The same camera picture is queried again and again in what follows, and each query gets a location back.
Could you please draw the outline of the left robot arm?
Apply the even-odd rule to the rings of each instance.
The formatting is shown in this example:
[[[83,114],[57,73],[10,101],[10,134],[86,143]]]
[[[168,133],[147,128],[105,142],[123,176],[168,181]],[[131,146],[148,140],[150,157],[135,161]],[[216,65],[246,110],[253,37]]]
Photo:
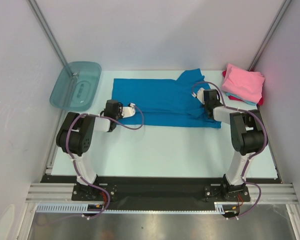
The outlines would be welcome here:
[[[56,137],[56,145],[70,156],[75,169],[77,182],[84,185],[83,194],[90,200],[100,196],[101,188],[94,184],[97,173],[93,170],[90,160],[86,160],[86,153],[92,143],[94,131],[112,132],[116,121],[123,118],[124,106],[117,100],[108,100],[100,117],[91,115],[80,116],[76,112],[68,112]]]

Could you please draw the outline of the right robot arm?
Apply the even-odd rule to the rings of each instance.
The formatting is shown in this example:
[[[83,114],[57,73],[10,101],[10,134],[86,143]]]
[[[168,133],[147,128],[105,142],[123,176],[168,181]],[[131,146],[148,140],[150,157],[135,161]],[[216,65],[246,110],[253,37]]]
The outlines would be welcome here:
[[[248,169],[254,157],[268,144],[268,137],[258,110],[243,110],[226,106],[216,89],[200,88],[197,98],[201,101],[207,117],[230,126],[231,144],[234,155],[224,175],[225,185],[220,188],[221,196],[232,201],[246,184]]]

